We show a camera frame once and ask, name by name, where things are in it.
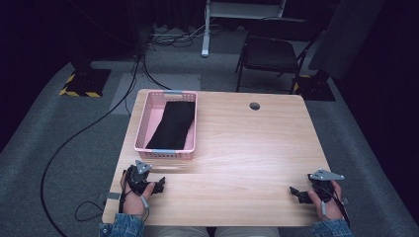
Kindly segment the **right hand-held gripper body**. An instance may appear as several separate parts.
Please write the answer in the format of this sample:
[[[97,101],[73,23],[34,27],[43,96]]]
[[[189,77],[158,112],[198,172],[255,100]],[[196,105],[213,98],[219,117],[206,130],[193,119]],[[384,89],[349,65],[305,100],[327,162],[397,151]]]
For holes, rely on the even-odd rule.
[[[331,181],[340,181],[345,179],[343,175],[335,174],[323,169],[319,169],[312,174],[308,174],[307,178],[311,181],[314,191],[324,202],[330,201],[334,194],[335,189]]]

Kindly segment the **person's left hand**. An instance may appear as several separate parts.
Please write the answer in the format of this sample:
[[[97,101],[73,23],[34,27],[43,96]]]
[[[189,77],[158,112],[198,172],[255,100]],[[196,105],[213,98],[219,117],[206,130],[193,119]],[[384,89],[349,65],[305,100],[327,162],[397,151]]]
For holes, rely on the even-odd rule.
[[[141,196],[136,195],[131,191],[130,186],[126,183],[126,174],[121,178],[121,187],[123,191],[123,213],[133,215],[139,219],[144,219],[147,213],[147,207],[144,205],[148,202],[154,190],[154,183],[147,185],[145,191]]]

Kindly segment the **white metal stand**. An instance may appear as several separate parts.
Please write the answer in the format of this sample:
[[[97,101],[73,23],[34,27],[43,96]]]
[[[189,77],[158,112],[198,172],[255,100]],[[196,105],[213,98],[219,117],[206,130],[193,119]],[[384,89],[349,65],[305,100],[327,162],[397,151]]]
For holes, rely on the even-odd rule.
[[[231,3],[206,1],[205,31],[202,45],[202,57],[210,54],[210,20],[213,18],[232,19],[263,19],[268,17],[281,17],[286,7],[287,0],[279,0],[274,4],[262,3]]]

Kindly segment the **pink plastic basket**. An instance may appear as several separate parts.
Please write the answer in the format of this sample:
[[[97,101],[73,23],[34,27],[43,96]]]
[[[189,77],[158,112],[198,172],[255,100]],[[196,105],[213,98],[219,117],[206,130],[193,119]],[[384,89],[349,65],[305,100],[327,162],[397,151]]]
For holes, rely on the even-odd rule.
[[[198,104],[198,94],[194,91],[150,90],[145,95],[143,111],[139,121],[134,150],[142,159],[192,159],[196,147],[197,110],[188,129],[183,149],[147,149],[146,145],[162,121],[168,102],[191,102]]]

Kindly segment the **black cloth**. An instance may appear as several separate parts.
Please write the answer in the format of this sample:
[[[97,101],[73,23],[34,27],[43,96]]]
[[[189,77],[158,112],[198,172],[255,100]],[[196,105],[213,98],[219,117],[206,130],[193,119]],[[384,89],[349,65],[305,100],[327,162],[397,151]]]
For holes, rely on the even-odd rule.
[[[148,149],[181,150],[195,119],[195,102],[167,102],[161,122],[147,144]]]

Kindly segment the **person's right hand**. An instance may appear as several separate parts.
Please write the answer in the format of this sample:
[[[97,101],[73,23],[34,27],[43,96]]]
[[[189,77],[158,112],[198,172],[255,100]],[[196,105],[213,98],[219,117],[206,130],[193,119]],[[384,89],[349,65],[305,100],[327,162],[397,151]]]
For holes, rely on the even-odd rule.
[[[334,187],[337,200],[331,199],[326,203],[322,203],[322,200],[314,190],[308,191],[308,195],[316,208],[317,216],[321,221],[343,219],[343,214],[339,208],[342,189],[336,181],[331,181],[331,184]]]

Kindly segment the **black yellow striped stand base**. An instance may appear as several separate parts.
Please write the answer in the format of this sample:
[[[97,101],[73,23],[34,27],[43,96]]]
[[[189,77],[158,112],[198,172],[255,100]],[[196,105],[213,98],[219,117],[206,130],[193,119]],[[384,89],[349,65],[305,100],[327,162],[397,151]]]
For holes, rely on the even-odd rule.
[[[334,102],[335,97],[326,81],[314,76],[296,75],[292,85],[293,93],[302,96],[305,101]]]
[[[79,73],[74,70],[59,95],[100,98],[103,96],[103,90],[110,74],[110,69],[92,69],[87,73]]]

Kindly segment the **person's leg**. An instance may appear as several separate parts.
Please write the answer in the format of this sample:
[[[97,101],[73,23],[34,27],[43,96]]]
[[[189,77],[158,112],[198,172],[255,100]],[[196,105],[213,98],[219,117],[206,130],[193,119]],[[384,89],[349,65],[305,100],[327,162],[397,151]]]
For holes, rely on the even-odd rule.
[[[146,226],[144,237],[210,237],[205,227]]]
[[[277,227],[217,227],[214,237],[280,237]]]

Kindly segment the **grey table edge clamp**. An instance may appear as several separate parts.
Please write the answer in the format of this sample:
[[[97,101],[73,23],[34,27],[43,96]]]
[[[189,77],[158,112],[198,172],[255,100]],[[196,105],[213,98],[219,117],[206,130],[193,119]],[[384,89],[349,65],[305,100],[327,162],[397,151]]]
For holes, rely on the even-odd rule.
[[[105,205],[108,199],[119,199],[120,196],[120,193],[103,192],[98,194],[98,201],[102,205]]]

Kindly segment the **black folding chair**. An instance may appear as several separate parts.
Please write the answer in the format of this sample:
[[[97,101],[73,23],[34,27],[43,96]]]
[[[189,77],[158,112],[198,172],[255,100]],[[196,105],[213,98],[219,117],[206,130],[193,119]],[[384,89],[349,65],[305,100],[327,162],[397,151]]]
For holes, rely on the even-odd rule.
[[[290,94],[308,50],[323,30],[314,22],[290,18],[264,18],[255,22],[241,48],[235,72],[238,74],[235,91],[241,86],[242,71],[250,70],[292,74]]]

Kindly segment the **person's right leg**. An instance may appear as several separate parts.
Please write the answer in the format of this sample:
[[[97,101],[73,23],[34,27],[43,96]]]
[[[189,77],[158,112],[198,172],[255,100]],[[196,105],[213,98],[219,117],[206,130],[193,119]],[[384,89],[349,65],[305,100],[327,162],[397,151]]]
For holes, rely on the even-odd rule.
[[[277,227],[217,227],[214,237],[280,237]]]

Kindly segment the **grey hanging curtain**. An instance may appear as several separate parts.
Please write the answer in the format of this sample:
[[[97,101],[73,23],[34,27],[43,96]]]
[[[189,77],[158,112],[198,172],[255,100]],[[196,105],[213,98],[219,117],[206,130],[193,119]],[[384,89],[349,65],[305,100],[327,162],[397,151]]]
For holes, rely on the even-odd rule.
[[[361,50],[385,0],[341,0],[308,68],[343,79]]]

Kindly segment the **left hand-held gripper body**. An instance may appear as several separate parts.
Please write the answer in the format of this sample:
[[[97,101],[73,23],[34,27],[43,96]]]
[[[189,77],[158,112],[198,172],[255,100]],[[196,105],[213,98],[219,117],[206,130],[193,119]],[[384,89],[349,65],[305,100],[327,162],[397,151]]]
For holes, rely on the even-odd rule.
[[[134,165],[131,165],[126,171],[124,171],[124,188],[130,187],[132,192],[141,196],[149,185],[147,177],[151,168],[151,165],[140,160],[136,160]]]

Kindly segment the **person's left leg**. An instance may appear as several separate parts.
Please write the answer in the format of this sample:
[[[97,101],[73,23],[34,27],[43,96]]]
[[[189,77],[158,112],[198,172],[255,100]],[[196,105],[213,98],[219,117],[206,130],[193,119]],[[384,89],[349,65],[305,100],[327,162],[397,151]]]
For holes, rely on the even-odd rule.
[[[144,237],[210,237],[205,227],[146,226]]]

